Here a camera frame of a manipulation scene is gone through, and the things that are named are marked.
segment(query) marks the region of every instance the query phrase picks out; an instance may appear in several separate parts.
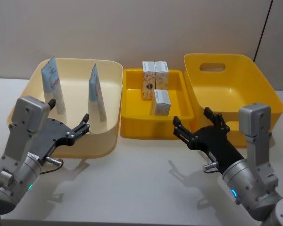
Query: tube package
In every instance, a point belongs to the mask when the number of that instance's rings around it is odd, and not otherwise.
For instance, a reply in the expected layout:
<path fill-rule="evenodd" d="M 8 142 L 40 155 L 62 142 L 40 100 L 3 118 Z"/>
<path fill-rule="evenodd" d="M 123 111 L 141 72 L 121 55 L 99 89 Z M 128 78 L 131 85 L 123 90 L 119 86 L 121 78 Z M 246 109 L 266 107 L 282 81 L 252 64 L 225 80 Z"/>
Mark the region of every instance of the tube package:
<path fill-rule="evenodd" d="M 89 79 L 88 113 L 91 133 L 103 133 L 107 131 L 107 117 L 104 106 L 103 94 L 96 65 L 93 66 Z"/>
<path fill-rule="evenodd" d="M 50 117 L 66 124 L 66 108 L 54 56 L 42 68 L 41 73 L 45 102 L 56 100 L 56 106 L 50 111 Z"/>

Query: plastic container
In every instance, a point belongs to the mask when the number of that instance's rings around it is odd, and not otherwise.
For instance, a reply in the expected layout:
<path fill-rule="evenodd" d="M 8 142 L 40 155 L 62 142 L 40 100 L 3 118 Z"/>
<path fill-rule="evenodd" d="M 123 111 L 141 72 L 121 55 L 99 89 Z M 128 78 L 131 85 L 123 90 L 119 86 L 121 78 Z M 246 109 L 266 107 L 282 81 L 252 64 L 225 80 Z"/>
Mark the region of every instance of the plastic container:
<path fill-rule="evenodd" d="M 176 139 L 173 117 L 179 116 L 184 126 L 194 118 L 183 74 L 169 70 L 169 116 L 151 115 L 151 100 L 142 99 L 142 69 L 125 69 L 121 108 L 121 136 L 138 139 Z"/>
<path fill-rule="evenodd" d="M 191 131 L 211 125 L 203 115 L 208 106 L 223 115 L 231 128 L 231 143 L 245 147 L 244 135 L 239 132 L 238 110 L 255 102 L 271 107 L 271 129 L 275 126 L 283 104 L 250 58 L 236 54 L 187 54 L 184 63 L 184 80 L 195 113 Z"/>
<path fill-rule="evenodd" d="M 56 58 L 58 73 L 66 106 L 67 123 L 71 129 L 88 113 L 88 82 L 96 63 L 107 114 L 107 131 L 88 133 L 76 141 L 74 146 L 60 146 L 53 157 L 98 158 L 109 154 L 117 143 L 119 112 L 122 90 L 123 67 L 113 61 Z M 21 96 L 33 96 L 44 101 L 41 69 L 48 62 L 44 60 L 34 71 Z M 7 123 L 11 123 L 13 110 Z"/>

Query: cream plastic bin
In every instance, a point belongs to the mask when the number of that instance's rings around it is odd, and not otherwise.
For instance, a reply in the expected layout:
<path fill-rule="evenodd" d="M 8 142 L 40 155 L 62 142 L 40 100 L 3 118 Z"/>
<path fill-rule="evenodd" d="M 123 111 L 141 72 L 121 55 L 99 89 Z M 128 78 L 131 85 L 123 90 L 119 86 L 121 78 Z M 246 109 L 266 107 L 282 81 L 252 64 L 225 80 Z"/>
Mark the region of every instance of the cream plastic bin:
<path fill-rule="evenodd" d="M 56 61 L 66 106 L 66 125 L 71 129 L 74 128 L 88 113 L 88 81 L 92 68 L 96 64 L 106 109 L 108 130 L 100 134 L 88 133 L 77 140 L 73 146 L 58 147 L 52 156 L 58 158 L 99 158 L 109 154 L 117 143 L 123 80 L 122 65 L 106 60 L 56 58 Z M 47 62 L 48 60 L 44 60 L 38 65 L 21 96 L 30 95 L 44 101 L 41 69 Z M 12 114 L 13 110 L 8 116 L 8 124 L 11 123 Z"/>

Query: white table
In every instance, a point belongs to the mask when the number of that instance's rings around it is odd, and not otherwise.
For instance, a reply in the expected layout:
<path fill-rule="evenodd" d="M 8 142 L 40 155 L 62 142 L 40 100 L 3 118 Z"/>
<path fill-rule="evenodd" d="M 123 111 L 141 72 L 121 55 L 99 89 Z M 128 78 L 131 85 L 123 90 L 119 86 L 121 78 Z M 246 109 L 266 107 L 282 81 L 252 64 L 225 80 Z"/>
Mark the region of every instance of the white table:
<path fill-rule="evenodd" d="M 0 79 L 0 156 L 9 134 L 7 116 L 27 83 L 28 80 Z M 283 101 L 283 91 L 278 95 Z M 279 177 L 277 191 L 283 196 L 283 115 L 273 136 L 275 145 L 270 159 Z M 246 150 L 240 151 L 245 156 Z M 220 174 L 202 172 L 204 164 L 205 158 L 178 140 L 119 136 L 110 155 L 65 159 L 62 169 L 41 175 L 17 207 L 2 218 L 9 220 L 6 224 L 23 220 L 21 225 L 25 220 L 70 222 L 67 225 L 258 225 L 242 206 L 234 204 Z M 178 172 L 181 179 L 174 176 Z"/>

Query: beige wall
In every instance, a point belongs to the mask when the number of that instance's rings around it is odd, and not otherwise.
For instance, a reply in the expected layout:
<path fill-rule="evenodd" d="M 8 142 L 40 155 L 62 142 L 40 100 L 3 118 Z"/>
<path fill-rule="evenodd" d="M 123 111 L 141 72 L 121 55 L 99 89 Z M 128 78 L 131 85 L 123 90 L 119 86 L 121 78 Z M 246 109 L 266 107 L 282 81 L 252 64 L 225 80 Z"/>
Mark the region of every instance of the beige wall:
<path fill-rule="evenodd" d="M 124 68 L 187 53 L 253 57 L 270 0 L 0 0 L 0 77 L 29 78 L 55 55 Z"/>
<path fill-rule="evenodd" d="M 256 64 L 276 90 L 283 90 L 283 0 L 274 0 Z"/>

